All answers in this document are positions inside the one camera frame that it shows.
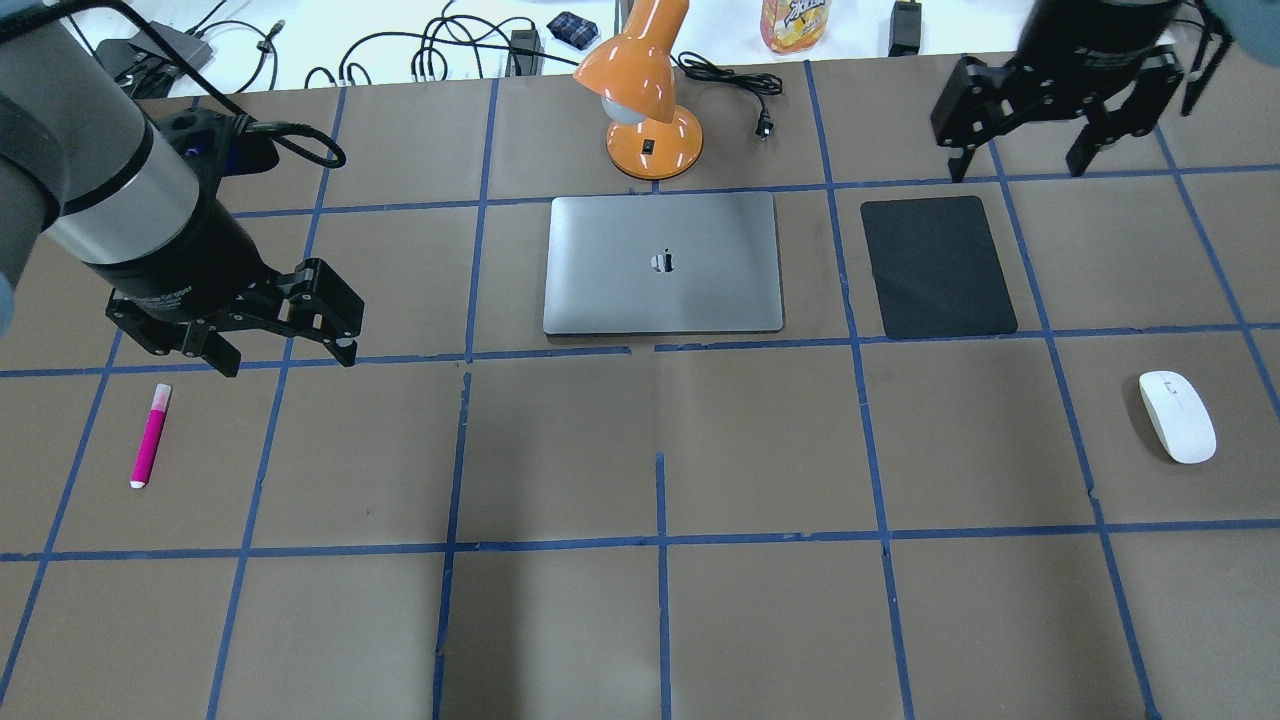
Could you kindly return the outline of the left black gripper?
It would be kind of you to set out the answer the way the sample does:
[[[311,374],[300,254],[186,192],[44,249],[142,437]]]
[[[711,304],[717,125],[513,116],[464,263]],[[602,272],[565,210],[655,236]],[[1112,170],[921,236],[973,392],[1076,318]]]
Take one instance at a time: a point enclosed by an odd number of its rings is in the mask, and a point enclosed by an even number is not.
[[[365,301],[320,258],[280,274],[247,234],[179,234],[108,264],[105,279],[106,318],[150,355],[178,351],[236,378],[241,351],[225,336],[265,331],[319,343],[340,366],[357,360]]]

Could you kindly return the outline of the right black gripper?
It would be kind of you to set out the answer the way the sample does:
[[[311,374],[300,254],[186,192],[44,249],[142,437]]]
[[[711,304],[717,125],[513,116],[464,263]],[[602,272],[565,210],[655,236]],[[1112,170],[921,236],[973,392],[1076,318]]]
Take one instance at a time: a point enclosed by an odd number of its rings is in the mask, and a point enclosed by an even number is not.
[[[1085,126],[1065,160],[1084,176],[1116,140],[1148,135],[1185,77],[1171,45],[1160,37],[1178,1],[1037,1],[1012,58],[991,67],[961,55],[934,108],[931,128],[948,151],[954,183],[964,181],[977,149],[996,136],[1005,111],[1075,111]],[[1105,100],[1130,88],[1116,110]]]

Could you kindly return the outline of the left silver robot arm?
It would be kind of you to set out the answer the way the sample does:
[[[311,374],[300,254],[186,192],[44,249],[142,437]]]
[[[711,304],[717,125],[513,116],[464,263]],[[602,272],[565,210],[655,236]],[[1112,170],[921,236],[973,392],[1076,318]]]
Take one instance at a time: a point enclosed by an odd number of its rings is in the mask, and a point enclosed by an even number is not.
[[[228,336],[265,331],[355,365],[364,300],[324,260],[269,266],[218,197],[225,178],[273,169],[280,150],[329,169],[344,150],[305,123],[260,120],[212,86],[215,108],[151,119],[67,31],[87,9],[3,4],[3,324],[45,236],[110,286],[106,318],[147,354],[234,377]]]

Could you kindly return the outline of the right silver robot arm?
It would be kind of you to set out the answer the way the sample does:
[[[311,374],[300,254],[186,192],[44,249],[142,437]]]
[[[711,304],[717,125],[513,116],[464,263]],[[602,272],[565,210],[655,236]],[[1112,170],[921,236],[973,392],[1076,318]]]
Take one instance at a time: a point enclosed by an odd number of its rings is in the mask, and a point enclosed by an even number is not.
[[[1181,8],[1179,1],[1038,1],[1002,65],[961,55],[931,111],[934,141],[950,154],[950,179],[961,182],[977,150],[993,138],[1029,123],[1076,118],[1085,124],[1065,163],[1082,176],[1119,138],[1148,135],[1179,88],[1188,115],[1231,47],[1277,64],[1275,1],[1198,1],[1201,40],[1219,37],[1220,45],[1192,70],[1161,40]]]

